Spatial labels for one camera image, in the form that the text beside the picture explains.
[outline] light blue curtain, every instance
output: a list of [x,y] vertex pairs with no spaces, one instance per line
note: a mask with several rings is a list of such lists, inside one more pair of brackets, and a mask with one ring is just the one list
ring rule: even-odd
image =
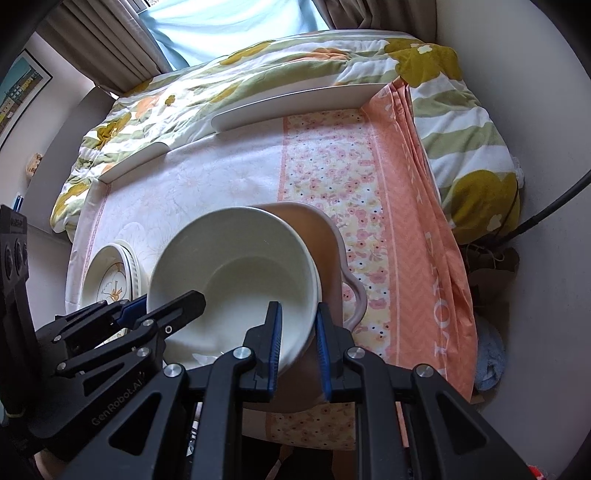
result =
[[261,41],[329,29],[313,0],[161,0],[139,17],[176,69]]

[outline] stacked plate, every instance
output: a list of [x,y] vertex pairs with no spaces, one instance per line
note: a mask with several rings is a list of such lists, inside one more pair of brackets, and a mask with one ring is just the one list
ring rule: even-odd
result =
[[[102,300],[135,300],[147,289],[145,274],[133,249],[127,242],[115,240],[101,248],[90,262],[82,284],[80,308]],[[127,329],[122,329],[104,343],[126,333]]]

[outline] bowl handle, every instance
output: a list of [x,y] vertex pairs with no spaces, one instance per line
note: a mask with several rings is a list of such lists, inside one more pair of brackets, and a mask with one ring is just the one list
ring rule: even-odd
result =
[[342,271],[342,278],[343,282],[346,283],[355,294],[355,311],[351,318],[343,322],[343,327],[352,332],[365,315],[365,311],[368,308],[368,295],[363,284],[355,278],[349,269],[347,269],[347,271]]

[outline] curtain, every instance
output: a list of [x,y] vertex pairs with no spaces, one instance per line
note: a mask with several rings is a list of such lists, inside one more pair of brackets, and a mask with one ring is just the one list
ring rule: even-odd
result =
[[272,38],[328,30],[312,0],[162,0],[139,18],[179,70]]
[[314,0],[331,28],[371,28],[406,32],[435,42],[436,0]]
[[64,0],[37,32],[77,70],[119,95],[171,71],[128,0]]

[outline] red object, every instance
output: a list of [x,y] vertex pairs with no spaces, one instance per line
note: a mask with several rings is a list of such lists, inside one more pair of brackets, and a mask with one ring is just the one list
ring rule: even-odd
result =
[[540,472],[535,466],[530,465],[531,473],[535,475],[535,480],[545,480],[544,474]]

